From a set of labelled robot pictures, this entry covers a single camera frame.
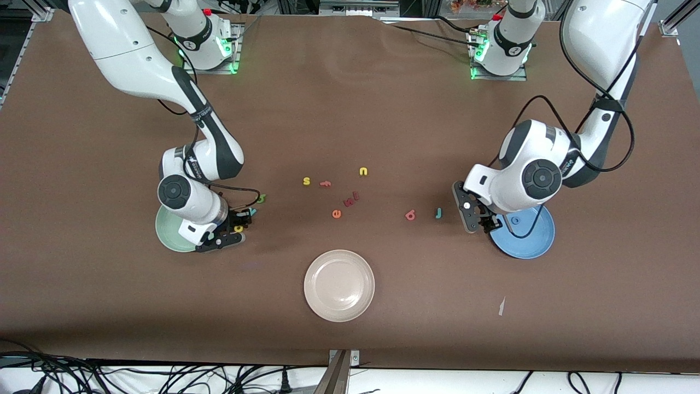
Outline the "blue plate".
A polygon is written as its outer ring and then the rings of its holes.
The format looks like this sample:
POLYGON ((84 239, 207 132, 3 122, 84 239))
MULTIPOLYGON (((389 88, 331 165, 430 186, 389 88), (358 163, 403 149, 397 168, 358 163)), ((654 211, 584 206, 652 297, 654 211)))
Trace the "blue plate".
POLYGON ((501 252, 517 259, 535 259, 543 256, 553 245, 556 227, 547 207, 541 205, 509 215, 497 215, 503 227, 489 233, 493 244, 501 252), (514 225, 510 218, 517 216, 514 225))

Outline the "green plate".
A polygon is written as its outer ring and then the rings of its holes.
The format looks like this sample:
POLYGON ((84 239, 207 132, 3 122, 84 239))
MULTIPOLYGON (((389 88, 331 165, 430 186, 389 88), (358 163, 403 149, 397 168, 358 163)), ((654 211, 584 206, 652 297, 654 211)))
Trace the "green plate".
POLYGON ((182 223, 182 218, 161 205, 155 218, 157 237, 161 244, 169 250, 180 253, 195 252, 195 244, 186 240, 185 237, 182 237, 178 232, 182 223))

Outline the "beige plate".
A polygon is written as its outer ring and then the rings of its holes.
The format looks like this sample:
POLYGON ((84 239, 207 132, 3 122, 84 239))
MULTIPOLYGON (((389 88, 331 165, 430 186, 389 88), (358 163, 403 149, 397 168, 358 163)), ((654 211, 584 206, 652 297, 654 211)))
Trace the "beige plate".
POLYGON ((343 323, 367 311, 375 285, 374 272, 366 259, 350 250, 329 250, 308 267, 304 295, 318 317, 343 323))

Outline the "dried flower bunch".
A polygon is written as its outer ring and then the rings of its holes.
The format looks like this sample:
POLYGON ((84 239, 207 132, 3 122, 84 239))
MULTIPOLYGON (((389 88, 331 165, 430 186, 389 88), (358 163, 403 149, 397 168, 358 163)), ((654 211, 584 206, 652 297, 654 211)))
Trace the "dried flower bunch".
POLYGON ((509 0, 448 0, 448 9, 453 14, 494 14, 508 4, 509 0))

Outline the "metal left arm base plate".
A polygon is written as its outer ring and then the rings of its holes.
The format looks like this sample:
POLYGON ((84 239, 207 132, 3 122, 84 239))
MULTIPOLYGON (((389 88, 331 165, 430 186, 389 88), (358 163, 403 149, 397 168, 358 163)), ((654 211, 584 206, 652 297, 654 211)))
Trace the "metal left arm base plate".
POLYGON ((492 40, 487 30, 472 29, 466 34, 469 49, 470 77, 472 80, 502 80, 502 82, 525 82, 527 72, 525 62, 532 49, 532 43, 525 47, 517 45, 503 49, 492 40))

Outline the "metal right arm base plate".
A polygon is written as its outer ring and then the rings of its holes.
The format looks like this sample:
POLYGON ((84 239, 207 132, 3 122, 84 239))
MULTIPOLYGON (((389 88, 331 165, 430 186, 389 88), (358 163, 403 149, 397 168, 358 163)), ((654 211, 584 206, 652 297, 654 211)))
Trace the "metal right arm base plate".
POLYGON ((245 24, 232 24, 215 15, 207 19, 212 22, 212 33, 198 48, 192 42, 178 43, 183 60, 194 63, 185 64, 186 71, 190 74, 237 74, 245 24))

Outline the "metal table edge bracket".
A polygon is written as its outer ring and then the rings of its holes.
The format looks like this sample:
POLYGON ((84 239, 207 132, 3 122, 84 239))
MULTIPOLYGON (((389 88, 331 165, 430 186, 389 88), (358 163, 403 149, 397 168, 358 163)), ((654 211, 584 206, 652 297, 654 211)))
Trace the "metal table edge bracket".
POLYGON ((313 394, 347 394, 350 369, 359 362, 359 350, 330 350, 329 365, 313 394))

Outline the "aluminium frame section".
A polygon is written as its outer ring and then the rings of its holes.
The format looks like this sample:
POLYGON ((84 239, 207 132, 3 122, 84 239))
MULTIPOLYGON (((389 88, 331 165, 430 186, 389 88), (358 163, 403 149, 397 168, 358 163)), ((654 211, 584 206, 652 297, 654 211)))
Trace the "aluminium frame section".
POLYGON ((399 0, 319 0, 318 15, 399 18, 399 0))

